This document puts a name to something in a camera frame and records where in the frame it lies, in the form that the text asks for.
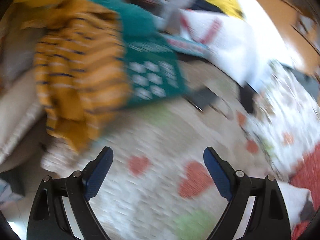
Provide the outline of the pale pink knit sweater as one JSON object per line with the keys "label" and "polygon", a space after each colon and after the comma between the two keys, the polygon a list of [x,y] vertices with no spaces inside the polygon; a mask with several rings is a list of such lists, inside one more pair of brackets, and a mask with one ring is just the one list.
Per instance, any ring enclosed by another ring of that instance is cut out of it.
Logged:
{"label": "pale pink knit sweater", "polygon": [[278,182],[278,186],[285,202],[291,231],[301,222],[310,222],[316,213],[311,191],[282,181]]}

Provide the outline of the orange floral bedsheet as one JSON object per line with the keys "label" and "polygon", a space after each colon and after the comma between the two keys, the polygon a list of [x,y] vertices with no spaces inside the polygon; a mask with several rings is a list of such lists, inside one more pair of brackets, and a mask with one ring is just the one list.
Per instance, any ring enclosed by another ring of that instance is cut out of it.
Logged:
{"label": "orange floral bedsheet", "polygon": [[316,211],[316,214],[312,215],[310,219],[302,221],[294,227],[291,239],[298,239],[309,226],[310,220],[319,215],[319,144],[308,155],[301,169],[291,178],[290,184],[311,191],[313,206]]}

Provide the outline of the white floral pillow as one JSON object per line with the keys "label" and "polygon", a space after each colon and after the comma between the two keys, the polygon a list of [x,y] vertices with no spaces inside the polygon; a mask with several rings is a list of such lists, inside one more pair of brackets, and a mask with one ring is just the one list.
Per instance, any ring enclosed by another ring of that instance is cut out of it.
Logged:
{"label": "white floral pillow", "polygon": [[269,73],[244,130],[277,176],[288,181],[319,143],[319,105],[278,61],[269,62]]}

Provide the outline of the heart patterned quilt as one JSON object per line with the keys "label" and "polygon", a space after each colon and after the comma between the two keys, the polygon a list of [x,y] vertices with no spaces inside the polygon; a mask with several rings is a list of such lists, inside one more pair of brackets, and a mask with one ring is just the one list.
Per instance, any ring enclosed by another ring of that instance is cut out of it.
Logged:
{"label": "heart patterned quilt", "polygon": [[55,139],[42,158],[44,169],[63,178],[112,148],[112,166],[90,201],[111,239],[206,239],[227,205],[204,165],[207,147],[249,176],[272,173],[242,130],[238,85],[211,64],[181,67],[191,89],[219,96],[215,107],[200,112],[178,97],[128,109],[84,152]]}

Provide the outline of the dark flat phone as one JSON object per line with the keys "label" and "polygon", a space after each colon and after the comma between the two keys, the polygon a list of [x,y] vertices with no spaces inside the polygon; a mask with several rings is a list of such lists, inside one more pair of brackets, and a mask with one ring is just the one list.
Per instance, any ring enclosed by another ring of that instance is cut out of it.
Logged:
{"label": "dark flat phone", "polygon": [[192,90],[185,96],[185,99],[201,112],[211,106],[217,98],[218,96],[206,86]]}

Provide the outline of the mustard striped garment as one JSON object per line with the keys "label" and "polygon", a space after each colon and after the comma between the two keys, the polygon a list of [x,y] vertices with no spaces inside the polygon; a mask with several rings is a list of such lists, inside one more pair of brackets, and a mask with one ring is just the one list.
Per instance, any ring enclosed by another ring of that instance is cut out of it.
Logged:
{"label": "mustard striped garment", "polygon": [[61,0],[22,27],[47,29],[33,59],[47,132],[81,152],[131,95],[118,15],[89,0]]}

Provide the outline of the teal packaged box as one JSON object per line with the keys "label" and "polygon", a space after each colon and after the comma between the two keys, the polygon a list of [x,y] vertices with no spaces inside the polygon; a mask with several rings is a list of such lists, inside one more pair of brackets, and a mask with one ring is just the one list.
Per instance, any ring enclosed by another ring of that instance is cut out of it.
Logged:
{"label": "teal packaged box", "polygon": [[158,32],[150,12],[123,0],[89,1],[115,11],[120,17],[125,46],[123,62],[132,87],[127,107],[187,92],[177,55]]}

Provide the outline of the light blue game box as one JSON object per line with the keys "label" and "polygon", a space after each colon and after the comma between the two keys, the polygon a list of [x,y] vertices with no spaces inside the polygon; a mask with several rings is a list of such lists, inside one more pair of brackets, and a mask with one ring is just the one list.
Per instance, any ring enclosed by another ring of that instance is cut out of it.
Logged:
{"label": "light blue game box", "polygon": [[186,40],[182,37],[162,34],[169,46],[176,52],[185,55],[195,56],[203,59],[209,59],[210,50],[207,46],[195,41]]}

